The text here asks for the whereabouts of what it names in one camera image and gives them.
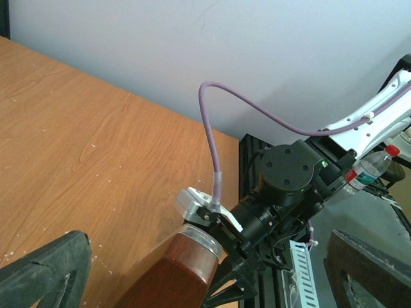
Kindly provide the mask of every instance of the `wall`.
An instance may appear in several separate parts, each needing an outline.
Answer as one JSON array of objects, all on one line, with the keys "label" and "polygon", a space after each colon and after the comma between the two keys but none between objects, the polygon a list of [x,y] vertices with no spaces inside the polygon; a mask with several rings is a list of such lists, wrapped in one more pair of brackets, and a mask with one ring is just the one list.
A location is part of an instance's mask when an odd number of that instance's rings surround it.
[{"label": "wall", "polygon": [[[411,53],[411,1],[13,0],[12,39],[194,119],[222,81],[301,128],[344,117]],[[293,133],[211,89],[213,127]]]}]

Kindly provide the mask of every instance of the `gray surface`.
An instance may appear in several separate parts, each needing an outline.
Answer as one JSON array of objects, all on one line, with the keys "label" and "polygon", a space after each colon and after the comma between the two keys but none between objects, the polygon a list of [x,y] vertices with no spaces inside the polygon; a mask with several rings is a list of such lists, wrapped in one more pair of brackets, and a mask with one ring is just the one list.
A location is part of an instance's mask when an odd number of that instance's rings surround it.
[{"label": "gray surface", "polygon": [[313,219],[319,242],[311,251],[315,286],[321,308],[337,307],[323,261],[333,229],[345,230],[375,248],[411,265],[411,240],[391,205],[365,191],[345,187],[330,199]]}]

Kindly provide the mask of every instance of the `clear plastic water bottle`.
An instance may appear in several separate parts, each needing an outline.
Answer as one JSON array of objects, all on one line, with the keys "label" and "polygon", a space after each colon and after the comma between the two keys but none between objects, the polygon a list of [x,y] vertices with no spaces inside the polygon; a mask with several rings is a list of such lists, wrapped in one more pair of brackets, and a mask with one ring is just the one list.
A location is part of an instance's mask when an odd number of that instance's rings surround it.
[{"label": "clear plastic water bottle", "polygon": [[383,151],[364,157],[345,175],[347,183],[357,191],[362,190],[386,172],[391,164],[391,159],[398,154],[398,148],[390,145]]}]

